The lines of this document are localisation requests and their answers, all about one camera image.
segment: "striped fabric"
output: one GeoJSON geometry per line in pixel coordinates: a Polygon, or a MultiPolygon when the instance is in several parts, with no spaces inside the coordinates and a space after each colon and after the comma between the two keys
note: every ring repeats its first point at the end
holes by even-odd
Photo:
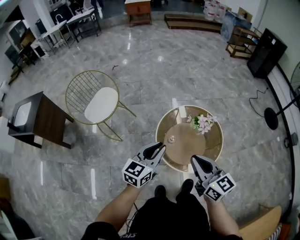
{"type": "Polygon", "coordinates": [[[275,230],[275,232],[268,238],[268,240],[277,240],[280,235],[281,227],[282,227],[282,224],[280,223],[277,226],[277,229],[275,230]]]}

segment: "glass tabletop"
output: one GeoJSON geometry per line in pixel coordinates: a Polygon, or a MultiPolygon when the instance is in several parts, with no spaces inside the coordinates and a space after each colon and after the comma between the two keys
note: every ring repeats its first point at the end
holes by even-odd
{"type": "Polygon", "coordinates": [[[203,155],[216,161],[223,147],[223,134],[218,122],[211,130],[200,134],[188,123],[188,116],[211,115],[198,106],[184,105],[167,112],[159,122],[155,134],[157,142],[166,145],[163,160],[172,168],[188,172],[193,155],[203,155]]]}

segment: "gold wire chair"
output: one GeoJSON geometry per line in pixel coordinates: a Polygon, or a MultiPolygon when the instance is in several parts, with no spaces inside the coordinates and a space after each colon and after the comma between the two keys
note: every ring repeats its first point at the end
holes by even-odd
{"type": "Polygon", "coordinates": [[[114,80],[107,74],[96,71],[84,71],[75,76],[69,83],[65,101],[67,109],[73,118],[86,125],[97,125],[99,130],[108,138],[122,141],[122,139],[108,126],[107,121],[117,110],[122,107],[130,111],[119,100],[119,89],[114,80]],[[117,138],[106,134],[100,123],[104,123],[117,138]]]}

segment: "black speaker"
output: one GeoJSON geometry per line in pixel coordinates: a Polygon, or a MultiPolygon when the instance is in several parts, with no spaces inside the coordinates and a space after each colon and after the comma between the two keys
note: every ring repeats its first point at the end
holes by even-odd
{"type": "Polygon", "coordinates": [[[252,56],[247,62],[252,75],[266,78],[287,49],[278,36],[265,29],[252,56]]]}

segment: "cabinet drawer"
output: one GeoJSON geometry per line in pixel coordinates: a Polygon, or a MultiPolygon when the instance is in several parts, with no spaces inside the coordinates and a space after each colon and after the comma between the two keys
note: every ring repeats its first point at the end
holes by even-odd
{"type": "Polygon", "coordinates": [[[126,4],[128,15],[148,14],[151,12],[150,2],[136,2],[126,4]]]}

